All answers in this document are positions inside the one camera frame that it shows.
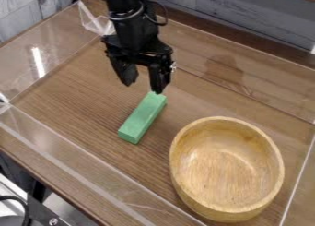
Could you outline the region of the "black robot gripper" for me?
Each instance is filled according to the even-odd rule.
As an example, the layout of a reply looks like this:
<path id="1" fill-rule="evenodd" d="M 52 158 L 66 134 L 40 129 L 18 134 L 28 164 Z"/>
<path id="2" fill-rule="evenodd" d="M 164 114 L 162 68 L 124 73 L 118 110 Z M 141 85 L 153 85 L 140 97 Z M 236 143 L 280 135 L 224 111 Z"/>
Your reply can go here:
<path id="1" fill-rule="evenodd" d="M 120 82 L 129 87 L 137 79 L 136 65 L 149 67 L 149 86 L 161 94 L 170 82 L 172 48 L 158 39 L 158 27 L 166 21 L 157 20 L 153 11 L 109 12 L 114 32 L 102 36 L 106 56 Z"/>

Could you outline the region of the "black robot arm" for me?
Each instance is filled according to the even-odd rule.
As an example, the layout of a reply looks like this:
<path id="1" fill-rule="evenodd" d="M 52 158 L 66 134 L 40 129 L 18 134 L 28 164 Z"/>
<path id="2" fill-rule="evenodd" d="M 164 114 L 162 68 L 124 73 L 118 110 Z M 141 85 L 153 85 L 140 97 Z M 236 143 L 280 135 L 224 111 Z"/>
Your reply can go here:
<path id="1" fill-rule="evenodd" d="M 150 90 L 160 94 L 170 82 L 174 63 L 173 50 L 158 39 L 158 28 L 166 21 L 157 20 L 150 0 L 104 1 L 116 32 L 102 35 L 102 43 L 117 78 L 130 86 L 138 76 L 136 66 L 141 65 L 149 71 Z"/>

